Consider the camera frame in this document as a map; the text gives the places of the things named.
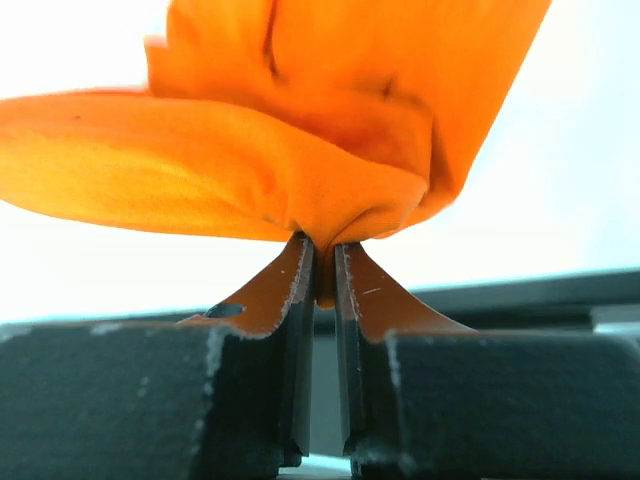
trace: white background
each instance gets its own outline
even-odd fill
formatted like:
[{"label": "white background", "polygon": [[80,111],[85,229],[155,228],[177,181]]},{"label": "white background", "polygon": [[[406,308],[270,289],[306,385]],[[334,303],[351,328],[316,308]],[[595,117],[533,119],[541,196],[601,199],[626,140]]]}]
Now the white background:
[{"label": "white background", "polygon": [[[0,98],[139,85],[166,1],[0,0]],[[406,286],[640,265],[640,2],[556,0],[456,204],[369,253]],[[0,202],[0,319],[206,307],[280,244]]]}]

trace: fabric fold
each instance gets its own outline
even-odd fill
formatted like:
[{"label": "fabric fold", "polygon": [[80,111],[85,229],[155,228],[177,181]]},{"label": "fabric fold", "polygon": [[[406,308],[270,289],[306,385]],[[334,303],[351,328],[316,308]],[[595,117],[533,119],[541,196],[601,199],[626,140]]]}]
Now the fabric fold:
[{"label": "fabric fold", "polygon": [[0,102],[0,199],[143,231],[336,243],[460,193],[547,0],[174,0],[144,90]]}]

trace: crumpled fabric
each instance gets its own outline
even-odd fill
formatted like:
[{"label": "crumpled fabric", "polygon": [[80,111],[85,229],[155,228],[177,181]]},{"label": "crumpled fabric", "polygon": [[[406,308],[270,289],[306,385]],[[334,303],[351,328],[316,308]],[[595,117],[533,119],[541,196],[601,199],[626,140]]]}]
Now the crumpled fabric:
[{"label": "crumpled fabric", "polygon": [[549,3],[174,0],[145,88],[0,102],[0,199],[149,232],[303,231],[331,306],[334,245],[460,193]]}]

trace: orange fabric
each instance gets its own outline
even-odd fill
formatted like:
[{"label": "orange fabric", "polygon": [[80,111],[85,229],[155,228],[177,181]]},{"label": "orange fabric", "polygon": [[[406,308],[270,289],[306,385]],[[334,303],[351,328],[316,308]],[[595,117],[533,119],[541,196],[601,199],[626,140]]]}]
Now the orange fabric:
[{"label": "orange fabric", "polygon": [[334,244],[456,198],[548,6],[174,0],[145,90],[0,102],[0,199],[153,232],[302,230],[329,272]]}]

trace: hole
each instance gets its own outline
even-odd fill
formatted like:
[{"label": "hole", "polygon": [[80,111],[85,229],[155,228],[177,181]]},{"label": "hole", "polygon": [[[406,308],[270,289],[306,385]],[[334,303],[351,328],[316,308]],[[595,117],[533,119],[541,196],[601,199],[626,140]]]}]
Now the hole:
[{"label": "hole", "polygon": [[247,307],[239,303],[219,303],[204,314],[207,318],[229,318],[243,313]]}]

